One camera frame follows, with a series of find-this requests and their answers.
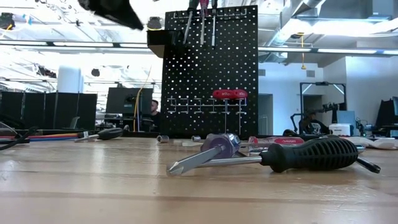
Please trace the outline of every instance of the fluorescent light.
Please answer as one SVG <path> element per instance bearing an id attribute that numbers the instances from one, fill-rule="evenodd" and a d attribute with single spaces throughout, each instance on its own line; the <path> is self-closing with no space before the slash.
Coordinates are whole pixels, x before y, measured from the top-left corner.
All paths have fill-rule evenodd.
<path id="1" fill-rule="evenodd" d="M 310 52 L 311 50 L 299 47 L 259 47 L 260 52 Z"/>
<path id="2" fill-rule="evenodd" d="M 90 43 L 90 42 L 54 42 L 55 46 L 67 47 L 113 47 L 112 43 Z"/>
<path id="3" fill-rule="evenodd" d="M 46 42 L 41 42 L 41 41 L 13 41 L 13 40 L 0 40 L 0 44 L 5 44 L 5 45 L 47 45 Z"/>
<path id="4" fill-rule="evenodd" d="M 383 51 L 383 54 L 398 55 L 398 50 L 385 50 Z"/>
<path id="5" fill-rule="evenodd" d="M 139 48 L 148 48 L 147 44 L 120 44 L 120 47 L 139 47 Z"/>
<path id="6" fill-rule="evenodd" d="M 319 53 L 337 53 L 337 54 L 375 54 L 377 50 L 362 49 L 318 49 Z"/>

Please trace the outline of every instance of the ceiling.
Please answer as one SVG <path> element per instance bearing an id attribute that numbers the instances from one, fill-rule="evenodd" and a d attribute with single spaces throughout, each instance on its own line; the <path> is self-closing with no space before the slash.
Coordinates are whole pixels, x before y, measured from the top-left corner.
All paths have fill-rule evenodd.
<path id="1" fill-rule="evenodd" d="M 259 46 L 266 45 L 272 39 L 275 32 L 280 29 L 280 13 L 284 10 L 284 3 L 294 0 L 219 0 L 219 6 L 241 6 L 242 4 L 259 5 Z M 353 10 L 362 0 L 333 0 L 325 4 L 335 7 L 339 13 Z M 132 8 L 141 18 L 143 23 L 151 16 L 164 17 L 168 11 L 186 10 L 187 0 L 130 0 Z M 146 32 L 136 31 L 127 27 L 119 26 L 109 20 L 93 15 L 80 7 L 77 0 L 2 0 L 0 1 L 0 12 L 11 12 L 14 14 L 16 27 L 13 30 L 0 31 L 0 39 L 7 40 L 56 40 L 56 41 L 79 41 L 79 42 L 135 42 L 145 43 Z M 397 48 L 398 42 L 395 30 L 388 36 L 383 37 L 344 37 L 338 34 L 344 30 L 359 28 L 354 25 L 326 24 L 319 26 L 320 32 L 311 32 L 304 35 L 305 47 L 382 47 Z M 301 47 L 301 39 L 289 39 L 285 43 L 288 47 Z M 104 54 L 100 49 L 96 52 L 81 53 L 74 51 L 48 52 L 46 50 L 23 50 L 15 51 L 2 47 L 0 52 L 0 77 L 18 78 L 29 80 L 48 80 L 47 83 L 36 82 L 7 82 L 0 84 L 8 88 L 28 89 L 35 91 L 55 91 L 56 79 L 41 77 L 37 74 L 39 65 L 57 71 L 58 66 L 64 63 L 79 64 L 84 67 L 86 90 L 98 92 L 99 101 L 106 101 L 109 86 L 116 86 L 114 82 L 124 82 L 125 86 L 141 87 L 147 76 L 150 82 L 156 82 L 154 98 L 160 97 L 160 80 L 162 77 L 162 60 L 155 55 L 147 54 Z M 306 63 L 320 63 L 327 61 L 327 55 L 309 55 Z M 289 53 L 284 63 L 301 62 L 301 54 Z M 101 75 L 93 77 L 91 70 L 100 69 Z"/>

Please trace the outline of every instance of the black pegboard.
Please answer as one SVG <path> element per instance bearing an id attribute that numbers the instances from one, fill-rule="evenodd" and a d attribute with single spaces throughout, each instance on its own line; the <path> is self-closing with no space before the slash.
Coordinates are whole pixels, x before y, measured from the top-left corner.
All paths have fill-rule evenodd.
<path id="1" fill-rule="evenodd" d="M 202 113 L 195 113 L 199 107 L 177 107 L 173 111 L 169 98 L 176 98 L 178 105 L 211 105 L 211 94 L 219 89 L 242 89 L 248 93 L 247 106 L 241 108 L 241 137 L 257 135 L 258 120 L 258 40 L 257 6 L 227 7 L 218 9 L 216 20 L 216 47 L 211 46 L 213 18 L 206 17 L 205 43 L 200 45 L 201 18 L 199 11 L 189 29 L 186 51 L 165 48 L 162 74 L 162 115 L 160 130 L 169 136 L 189 136 L 224 132 L 224 107 L 209 113 L 212 107 L 202 107 Z M 187 12 L 167 12 L 165 28 L 185 31 Z M 239 133 L 238 107 L 228 107 L 227 132 Z"/>

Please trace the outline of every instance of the man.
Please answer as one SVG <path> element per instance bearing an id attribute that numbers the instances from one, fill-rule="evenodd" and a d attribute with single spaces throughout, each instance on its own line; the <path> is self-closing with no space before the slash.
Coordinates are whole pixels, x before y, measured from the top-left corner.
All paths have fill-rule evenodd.
<path id="1" fill-rule="evenodd" d="M 157 111 L 158 107 L 159 102 L 157 100 L 152 100 L 152 106 L 150 108 L 150 118 L 154 121 L 154 128 L 152 128 L 153 132 L 159 132 L 160 113 Z"/>
<path id="2" fill-rule="evenodd" d="M 310 113 L 298 125 L 305 134 L 329 134 L 329 128 L 317 120 L 316 113 Z"/>

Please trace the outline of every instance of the desk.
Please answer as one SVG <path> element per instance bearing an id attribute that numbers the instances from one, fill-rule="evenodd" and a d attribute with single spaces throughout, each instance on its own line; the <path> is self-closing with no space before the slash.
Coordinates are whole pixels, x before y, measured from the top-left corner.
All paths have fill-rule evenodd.
<path id="1" fill-rule="evenodd" d="M 398 152 L 366 151 L 382 167 L 273 174 L 251 164 L 167 177 L 198 151 L 155 139 L 33 142 L 0 152 L 2 223 L 397 223 Z"/>

